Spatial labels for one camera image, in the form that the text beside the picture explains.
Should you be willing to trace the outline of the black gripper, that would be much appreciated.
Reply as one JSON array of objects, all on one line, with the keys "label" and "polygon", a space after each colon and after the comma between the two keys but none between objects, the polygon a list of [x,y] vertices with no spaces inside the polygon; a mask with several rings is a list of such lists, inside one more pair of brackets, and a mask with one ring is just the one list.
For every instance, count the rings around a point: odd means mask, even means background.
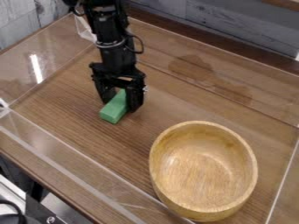
[{"label": "black gripper", "polygon": [[117,88],[126,89],[129,111],[135,113],[145,104],[146,74],[137,68],[138,51],[134,43],[106,45],[98,43],[101,62],[91,62],[93,80],[101,100],[107,104],[117,95]]}]

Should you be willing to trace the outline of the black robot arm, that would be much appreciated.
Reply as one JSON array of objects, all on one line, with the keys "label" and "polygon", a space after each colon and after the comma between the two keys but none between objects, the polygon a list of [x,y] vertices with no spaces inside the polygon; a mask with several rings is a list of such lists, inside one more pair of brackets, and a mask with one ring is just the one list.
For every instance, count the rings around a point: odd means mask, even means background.
[{"label": "black robot arm", "polygon": [[109,103],[117,88],[126,90],[126,105],[137,112],[145,104],[146,74],[137,68],[137,55],[145,53],[142,39],[129,30],[130,22],[123,0],[62,0],[70,11],[86,17],[102,61],[91,62],[99,97]]}]

